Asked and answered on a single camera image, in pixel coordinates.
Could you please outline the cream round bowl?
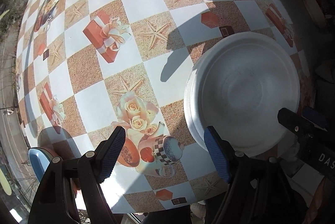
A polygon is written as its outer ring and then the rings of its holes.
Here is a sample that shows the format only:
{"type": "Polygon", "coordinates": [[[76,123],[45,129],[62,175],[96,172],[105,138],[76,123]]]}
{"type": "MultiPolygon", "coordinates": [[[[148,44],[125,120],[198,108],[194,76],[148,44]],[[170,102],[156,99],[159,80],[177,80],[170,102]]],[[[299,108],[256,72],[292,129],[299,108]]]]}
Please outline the cream round bowl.
{"type": "Polygon", "coordinates": [[[298,72],[288,53],[272,38],[254,32],[230,35],[194,64],[184,91],[184,116],[201,147],[204,131],[219,136],[246,155],[260,155],[286,134],[278,111],[296,111],[298,72]]]}

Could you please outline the patterned checkered tablecloth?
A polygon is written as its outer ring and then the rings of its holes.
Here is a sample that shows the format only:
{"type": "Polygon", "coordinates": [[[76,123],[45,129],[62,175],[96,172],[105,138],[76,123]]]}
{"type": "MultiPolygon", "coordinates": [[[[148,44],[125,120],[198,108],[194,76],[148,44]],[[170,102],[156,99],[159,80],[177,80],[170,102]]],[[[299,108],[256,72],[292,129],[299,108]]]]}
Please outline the patterned checkered tablecloth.
{"type": "Polygon", "coordinates": [[[224,190],[188,130],[183,96],[197,59],[225,35],[272,37],[292,58],[300,103],[310,73],[280,0],[28,0],[17,46],[17,95],[32,147],[79,157],[126,128],[102,184],[114,213],[173,208],[224,190]]]}

